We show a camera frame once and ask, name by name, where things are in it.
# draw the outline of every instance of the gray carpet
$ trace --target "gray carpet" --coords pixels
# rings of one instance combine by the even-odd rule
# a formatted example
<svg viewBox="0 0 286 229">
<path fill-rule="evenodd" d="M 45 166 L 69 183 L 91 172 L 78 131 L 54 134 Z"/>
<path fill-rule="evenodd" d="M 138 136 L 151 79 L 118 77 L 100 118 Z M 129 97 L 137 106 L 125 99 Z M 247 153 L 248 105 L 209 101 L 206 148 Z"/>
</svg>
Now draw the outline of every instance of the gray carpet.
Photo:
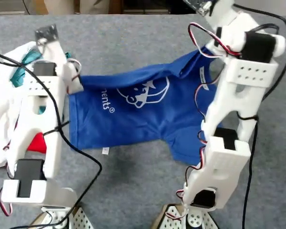
<svg viewBox="0 0 286 229">
<path fill-rule="evenodd" d="M 256 17 L 259 23 L 282 23 Z M 56 23 L 61 44 L 83 65 L 83 74 L 111 74 L 148 64 L 170 62 L 195 49 L 187 25 L 206 22 L 199 16 L 32 16 L 0 17 L 0 49 L 7 52 L 34 39 L 34 30 Z M 209 38 L 199 32 L 198 42 Z M 285 62 L 285 57 L 278 59 Z M 262 104 L 254 176 L 247 210 L 247 229 L 286 229 L 286 76 Z M 225 120 L 235 127 L 235 119 Z M 99 159 L 103 173 L 82 204 L 97 229 L 147 229 L 166 203 L 178 202 L 185 165 L 172 160 L 164 142 L 112 148 L 109 156 L 88 151 Z M 96 173 L 96 165 L 64 145 L 57 181 L 81 193 Z M 213 216 L 222 229 L 241 228 L 248 170 L 223 210 Z M 0 170 L 0 187 L 6 178 Z M 15 206 L 6 218 L 0 211 L 0 229 L 31 222 L 38 209 Z"/>
</svg>

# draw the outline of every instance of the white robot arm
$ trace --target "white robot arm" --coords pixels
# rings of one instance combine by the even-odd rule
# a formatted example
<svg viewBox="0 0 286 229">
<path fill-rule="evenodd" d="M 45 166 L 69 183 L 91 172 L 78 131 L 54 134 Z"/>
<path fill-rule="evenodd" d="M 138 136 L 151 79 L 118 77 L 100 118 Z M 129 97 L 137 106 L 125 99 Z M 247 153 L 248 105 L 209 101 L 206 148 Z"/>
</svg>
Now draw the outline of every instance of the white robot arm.
<svg viewBox="0 0 286 229">
<path fill-rule="evenodd" d="M 182 228 L 217 228 L 207 212 L 225 206 L 251 156 L 248 141 L 256 114 L 278 68 L 273 57 L 284 53 L 286 41 L 264 31 L 249 32 L 259 25 L 249 14 L 234 11 L 233 0 L 184 1 L 205 16 L 225 45 L 241 54 L 237 58 L 225 55 L 214 40 L 206 46 L 214 55 L 223 56 L 225 66 L 201 124 L 206 139 L 201 167 L 191 172 L 180 191 L 185 216 Z M 239 93 L 238 85 L 244 86 Z M 218 128 L 232 111 L 237 111 L 240 118 L 237 131 Z"/>
</svg>

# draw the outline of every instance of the electrical wire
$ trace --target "electrical wire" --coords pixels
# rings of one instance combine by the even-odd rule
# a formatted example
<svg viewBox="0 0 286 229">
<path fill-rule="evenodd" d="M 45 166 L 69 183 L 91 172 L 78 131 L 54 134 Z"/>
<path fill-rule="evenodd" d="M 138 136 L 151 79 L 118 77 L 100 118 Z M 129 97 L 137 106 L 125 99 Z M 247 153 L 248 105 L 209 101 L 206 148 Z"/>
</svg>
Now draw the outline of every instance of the electrical wire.
<svg viewBox="0 0 286 229">
<path fill-rule="evenodd" d="M 46 211 L 46 213 L 51 217 L 51 221 L 49 222 L 49 224 L 51 224 L 52 221 L 53 221 L 53 215 L 52 215 L 51 213 L 49 213 L 48 211 Z"/>
<path fill-rule="evenodd" d="M 195 101 L 196 109 L 197 109 L 197 111 L 201 114 L 201 116 L 203 117 L 203 120 L 204 120 L 204 121 L 205 121 L 205 114 L 199 109 L 198 103 L 197 103 L 198 92 L 199 92 L 199 90 L 201 89 L 201 87 L 203 87 L 204 85 L 211 85 L 211 84 L 217 83 L 218 80 L 219 80 L 219 78 L 220 78 L 220 74 L 219 74 L 214 80 L 212 80 L 212 81 L 209 82 L 209 83 L 201 83 L 201 84 L 196 88 L 196 90 L 195 90 L 195 92 L 194 92 L 194 101 Z"/>
<path fill-rule="evenodd" d="M 85 196 L 85 194 L 88 192 L 88 190 L 90 189 L 90 187 L 93 185 L 93 183 L 96 181 L 96 179 L 98 178 L 98 176 L 100 175 L 101 171 L 102 171 L 102 165 L 101 163 L 94 157 L 90 156 L 89 154 L 79 150 L 78 148 L 76 148 L 74 145 L 71 144 L 71 142 L 66 138 L 66 136 L 64 135 L 63 131 L 62 131 L 62 123 L 61 123 L 61 118 L 60 118 L 60 114 L 58 111 L 58 107 L 57 107 L 57 103 L 53 97 L 53 95 L 51 94 L 51 92 L 49 91 L 49 89 L 44 85 L 44 83 L 30 70 L 28 69 L 24 64 L 13 60 L 7 56 L 4 56 L 2 54 L 0 54 L 0 59 L 6 60 L 11 62 L 13 65 L 15 65 L 16 67 L 20 67 L 23 68 L 25 71 L 27 71 L 43 88 L 44 90 L 47 92 L 47 94 L 49 95 L 50 99 L 53 102 L 54 105 L 54 109 L 55 109 L 55 114 L 56 114 L 56 118 L 57 118 L 57 131 L 61 134 L 62 139 L 64 140 L 64 142 L 73 150 L 75 150 L 76 152 L 78 152 L 79 154 L 91 159 L 92 161 L 94 161 L 98 166 L 99 166 L 99 170 L 97 172 L 97 174 L 95 175 L 95 177 L 92 179 L 92 181 L 89 183 L 89 185 L 87 186 L 87 188 L 83 191 L 83 193 L 80 195 L 80 197 L 77 199 L 77 201 L 75 202 L 74 206 L 69 210 L 69 212 L 66 214 L 66 216 L 61 219 L 59 222 L 57 223 L 51 223 L 51 224 L 47 224 L 47 225 L 27 225 L 27 226 L 17 226 L 17 227 L 13 227 L 10 229 L 25 229 L 25 228 L 33 228 L 33 227 L 44 227 L 44 226 L 57 226 L 60 225 L 61 223 L 63 223 L 66 219 L 68 219 L 69 215 L 73 212 L 73 210 L 78 206 L 78 204 L 80 203 L 80 201 L 82 200 L 82 198 Z M 0 63 L 9 66 L 9 63 L 6 62 L 1 62 Z"/>
<path fill-rule="evenodd" d="M 30 12 L 29 12 L 29 9 L 28 9 L 28 7 L 27 7 L 27 4 L 25 4 L 25 1 L 22 0 L 22 2 L 23 2 L 24 8 L 25 8 L 25 10 L 27 11 L 28 15 L 31 15 Z"/>
<path fill-rule="evenodd" d="M 202 144 L 206 145 L 208 142 L 205 141 L 205 140 L 203 140 L 203 139 L 200 137 L 200 134 L 201 134 L 202 132 L 203 132 L 202 130 L 198 131 L 198 133 L 197 133 L 197 138 L 199 139 L 199 141 L 200 141 Z"/>
<path fill-rule="evenodd" d="M 188 30 L 188 33 L 189 33 L 191 39 L 192 39 L 192 42 L 194 43 L 194 45 L 197 46 L 198 51 L 200 52 L 201 55 L 203 55 L 205 57 L 208 57 L 208 58 L 220 58 L 220 57 L 223 57 L 223 55 L 209 55 L 209 54 L 203 53 L 201 51 L 201 49 L 200 49 L 200 46 L 197 43 L 197 40 L 196 40 L 192 30 L 191 30 L 192 26 L 195 26 L 195 27 L 201 29 L 202 31 L 206 32 L 207 34 L 209 34 L 215 41 L 217 41 L 219 43 L 219 45 L 226 51 L 226 53 L 228 53 L 228 54 L 230 54 L 232 56 L 239 56 L 240 55 L 240 53 L 232 51 L 229 46 L 224 45 L 223 42 L 221 41 L 221 39 L 218 36 L 216 36 L 213 32 L 205 29 L 204 27 L 202 27 L 201 25 L 199 25 L 196 22 L 191 22 L 188 25 L 187 30 Z"/>
<path fill-rule="evenodd" d="M 284 24 L 286 25 L 286 18 L 282 17 L 282 16 L 279 16 L 279 15 L 276 15 L 274 13 L 269 13 L 269 12 L 265 12 L 265 11 L 262 11 L 262 10 L 256 10 L 256 9 L 251 9 L 251 8 L 248 8 L 248 7 L 244 7 L 244 6 L 240 6 L 238 4 L 234 4 L 233 6 L 237 7 L 237 8 L 240 8 L 242 10 L 247 10 L 247 11 L 250 11 L 250 12 L 253 12 L 253 13 L 259 13 L 259 14 L 264 14 L 264 15 L 267 15 L 267 16 L 270 16 L 270 17 L 273 17 L 273 18 L 277 18 L 277 19 L 280 19 L 281 21 L 284 22 Z M 281 82 L 282 78 L 284 77 L 286 73 L 286 64 L 281 72 L 281 74 L 279 75 L 279 77 L 277 78 L 276 82 L 271 86 L 271 88 L 265 93 L 264 97 L 263 97 L 263 101 L 276 89 L 276 87 L 279 85 L 279 83 Z"/>
<path fill-rule="evenodd" d="M 189 209 L 187 208 L 183 214 L 181 216 L 174 216 L 173 214 L 169 213 L 169 212 L 165 212 L 165 216 L 167 216 L 168 218 L 172 219 L 172 220 L 178 220 L 178 221 L 181 221 L 181 219 L 183 217 L 185 217 L 189 212 Z"/>
<path fill-rule="evenodd" d="M 249 197 L 249 192 L 250 192 L 251 180 L 252 180 L 252 175 L 253 175 L 252 164 L 253 164 L 253 157 L 255 154 L 257 134 L 258 134 L 258 122 L 256 123 L 255 128 L 254 128 L 254 136 L 253 136 L 253 141 L 252 141 L 251 156 L 250 156 L 250 160 L 249 160 L 249 177 L 248 177 L 248 183 L 247 183 L 246 194 L 245 194 L 245 199 L 244 199 L 242 229 L 245 229 L 246 211 L 247 211 L 247 204 L 248 204 L 248 197 Z"/>
<path fill-rule="evenodd" d="M 13 205 L 11 203 L 9 203 L 10 210 L 8 211 L 6 209 L 4 203 L 1 200 L 2 189 L 3 188 L 0 189 L 0 208 L 3 211 L 3 213 L 5 214 L 5 216 L 9 217 L 11 214 L 13 214 Z"/>
<path fill-rule="evenodd" d="M 188 166 L 185 170 L 185 185 L 187 186 L 188 185 L 188 182 L 187 182 L 187 171 L 192 168 L 194 170 L 200 170 L 202 169 L 202 167 L 204 166 L 204 149 L 205 149 L 205 146 L 202 146 L 200 147 L 199 149 L 199 158 L 200 158 L 200 166 L 197 167 L 197 166 Z"/>
<path fill-rule="evenodd" d="M 65 125 L 69 124 L 70 121 L 67 121 L 67 122 L 64 122 L 62 125 L 61 125 L 61 128 L 63 128 Z M 54 132 L 57 132 L 58 131 L 58 127 L 55 127 L 54 129 L 52 130 L 49 130 L 48 132 L 45 132 L 43 133 L 43 136 L 46 136 L 48 134 L 51 134 L 51 133 L 54 133 Z"/>
<path fill-rule="evenodd" d="M 257 26 L 256 28 L 250 30 L 250 32 L 258 32 L 258 31 L 264 30 L 264 29 L 275 29 L 276 35 L 278 35 L 278 33 L 280 31 L 280 27 L 278 25 L 273 24 L 273 23 L 267 23 L 267 24 Z"/>
<path fill-rule="evenodd" d="M 82 64 L 81 64 L 81 62 L 79 62 L 78 60 L 76 60 L 76 59 L 74 59 L 74 58 L 68 58 L 68 59 L 67 59 L 67 62 L 77 63 L 77 65 L 78 65 L 78 68 L 76 68 L 76 69 L 77 69 L 77 73 L 76 73 L 77 75 L 72 78 L 72 80 L 74 80 L 78 75 L 81 74 Z"/>
</svg>

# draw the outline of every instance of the black cable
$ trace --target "black cable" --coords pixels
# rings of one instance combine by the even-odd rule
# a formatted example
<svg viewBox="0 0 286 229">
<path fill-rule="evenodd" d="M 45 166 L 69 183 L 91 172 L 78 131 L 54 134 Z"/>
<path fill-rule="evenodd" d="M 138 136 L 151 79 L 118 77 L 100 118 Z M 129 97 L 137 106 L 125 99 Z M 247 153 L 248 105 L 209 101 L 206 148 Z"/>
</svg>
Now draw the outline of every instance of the black cable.
<svg viewBox="0 0 286 229">
<path fill-rule="evenodd" d="M 58 132 L 58 131 L 59 131 L 59 128 L 63 128 L 65 125 L 67 125 L 67 124 L 69 124 L 69 123 L 70 123 L 70 121 L 67 121 L 67 122 L 63 123 L 60 127 L 57 126 L 57 127 L 55 127 L 54 129 L 49 130 L 48 132 L 43 133 L 43 136 L 46 136 L 46 135 L 51 134 L 51 133 L 54 133 L 54 132 Z"/>
<path fill-rule="evenodd" d="M 246 188 L 246 194 L 245 194 L 245 199 L 244 199 L 244 207 L 243 207 L 243 220 L 242 220 L 242 229 L 245 229 L 245 219 L 246 219 L 246 211 L 247 211 L 247 204 L 248 204 L 248 197 L 249 197 L 249 192 L 250 192 L 250 187 L 251 187 L 251 180 L 252 180 L 252 164 L 253 164 L 253 158 L 254 158 L 254 153 L 255 153 L 255 146 L 256 146 L 256 141 L 257 141 L 257 134 L 258 134 L 258 121 L 259 117 L 258 115 L 254 115 L 252 117 L 247 117 L 243 118 L 239 115 L 237 112 L 237 117 L 241 120 L 256 120 L 256 125 L 254 128 L 254 135 L 253 135 L 253 141 L 252 141 L 252 149 L 251 149 L 251 155 L 250 155 L 250 160 L 249 160 L 249 177 L 248 177 L 248 183 L 247 183 L 247 188 Z"/>
<path fill-rule="evenodd" d="M 248 7 L 244 7 L 244 6 L 240 6 L 238 4 L 234 4 L 233 6 L 237 7 L 237 8 L 240 8 L 242 10 L 247 10 L 247 11 L 251 11 L 253 13 L 260 13 L 260 14 L 264 14 L 264 15 L 267 15 L 267 16 L 270 16 L 270 17 L 273 17 L 273 18 L 277 18 L 277 19 L 280 19 L 284 22 L 284 24 L 286 25 L 286 18 L 282 17 L 282 16 L 279 16 L 279 15 L 276 15 L 274 13 L 269 13 L 269 12 L 265 12 L 265 11 L 262 11 L 262 10 L 255 10 L 255 9 L 251 9 L 251 8 L 248 8 Z M 281 82 L 283 76 L 285 75 L 286 73 L 286 64 L 281 72 L 281 74 L 279 75 L 278 79 L 276 80 L 276 82 L 272 85 L 272 87 L 265 93 L 264 97 L 263 97 L 263 100 L 265 100 L 275 89 L 276 87 L 279 85 L 279 83 Z"/>
<path fill-rule="evenodd" d="M 250 30 L 251 32 L 258 32 L 260 30 L 264 30 L 264 29 L 275 29 L 276 30 L 276 35 L 278 35 L 280 27 L 276 24 L 273 23 L 267 23 L 267 24 L 263 24 L 263 25 L 259 25 L 256 28 Z"/>
<path fill-rule="evenodd" d="M 95 175 L 95 177 L 92 179 L 92 181 L 90 182 L 90 184 L 87 186 L 87 188 L 83 191 L 83 193 L 81 194 L 81 196 L 77 199 L 77 201 L 75 202 L 74 206 L 69 210 L 69 212 L 66 214 L 66 216 L 61 219 L 59 222 L 57 223 L 52 223 L 52 224 L 40 224 L 40 225 L 27 225 L 27 226 L 17 226 L 17 227 L 13 227 L 10 229 L 25 229 L 25 228 L 35 228 L 35 227 L 44 227 L 44 226 L 57 226 L 60 225 L 61 223 L 63 223 L 66 219 L 68 219 L 69 215 L 73 212 L 73 210 L 77 207 L 77 205 L 80 203 L 80 201 L 82 200 L 82 198 L 85 196 L 85 194 L 88 192 L 88 190 L 90 189 L 90 187 L 93 185 L 93 183 L 95 182 L 95 180 L 98 178 L 98 176 L 100 175 L 101 171 L 102 171 L 102 165 L 101 163 L 94 157 L 90 156 L 89 154 L 79 150 L 78 148 L 76 148 L 74 145 L 71 144 L 71 142 L 66 138 L 66 136 L 64 135 L 63 131 L 62 131 L 62 124 L 61 124 L 61 118 L 60 118 L 60 114 L 58 111 L 58 107 L 57 107 L 57 103 L 53 97 L 53 95 L 51 94 L 51 92 L 49 91 L 49 89 L 44 85 L 44 83 L 31 71 L 29 70 L 24 64 L 15 61 L 7 56 L 4 56 L 2 54 L 0 54 L 0 58 L 7 60 L 9 62 L 11 62 L 12 64 L 16 65 L 19 68 L 23 68 L 24 70 L 26 70 L 43 88 L 44 90 L 47 92 L 47 94 L 49 95 L 49 97 L 51 98 L 53 105 L 54 105 L 54 109 L 55 109 L 55 114 L 56 114 L 56 118 L 57 118 L 57 123 L 58 123 L 58 132 L 61 134 L 62 139 L 65 141 L 65 143 L 71 147 L 73 150 L 75 150 L 76 152 L 78 152 L 79 154 L 91 159 L 92 161 L 94 161 L 98 166 L 99 166 L 99 170 L 97 172 L 97 174 Z M 10 66 L 9 63 L 6 62 L 1 62 L 0 63 Z"/>
<path fill-rule="evenodd" d="M 23 2 L 24 8 L 25 8 L 25 10 L 27 11 L 28 15 L 31 15 L 30 12 L 29 12 L 29 9 L 28 9 L 28 7 L 27 7 L 27 4 L 25 4 L 25 1 L 22 0 L 22 2 Z"/>
<path fill-rule="evenodd" d="M 253 157 L 254 157 L 254 153 L 255 153 L 257 133 L 258 133 L 258 122 L 256 123 L 255 128 L 254 128 L 254 136 L 253 136 L 253 141 L 252 141 L 251 156 L 250 156 L 250 160 L 249 160 L 249 177 L 248 177 L 247 189 L 246 189 L 246 194 L 245 194 L 245 199 L 244 199 L 242 229 L 245 229 L 245 219 L 246 219 L 248 197 L 249 197 L 251 180 L 252 180 L 252 174 L 253 174 L 253 172 L 252 172 L 252 163 L 253 163 Z"/>
<path fill-rule="evenodd" d="M 50 221 L 50 223 L 49 223 L 49 224 L 51 224 L 52 221 L 53 221 L 53 216 L 52 216 L 52 214 L 50 214 L 48 211 L 46 211 L 46 213 L 51 217 L 51 221 Z"/>
</svg>

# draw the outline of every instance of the white garment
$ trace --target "white garment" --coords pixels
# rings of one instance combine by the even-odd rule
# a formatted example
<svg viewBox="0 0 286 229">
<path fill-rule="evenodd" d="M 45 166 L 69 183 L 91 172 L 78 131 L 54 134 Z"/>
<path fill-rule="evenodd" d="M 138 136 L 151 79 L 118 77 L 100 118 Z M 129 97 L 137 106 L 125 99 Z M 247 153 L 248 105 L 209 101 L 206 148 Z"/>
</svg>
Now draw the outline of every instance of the white garment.
<svg viewBox="0 0 286 229">
<path fill-rule="evenodd" d="M 22 62 L 35 45 L 35 42 L 29 42 L 5 55 Z M 3 149 L 14 132 L 21 105 L 21 93 L 18 93 L 21 87 L 15 88 L 10 81 L 16 70 L 0 64 L 0 167 L 6 163 L 6 152 Z"/>
</svg>

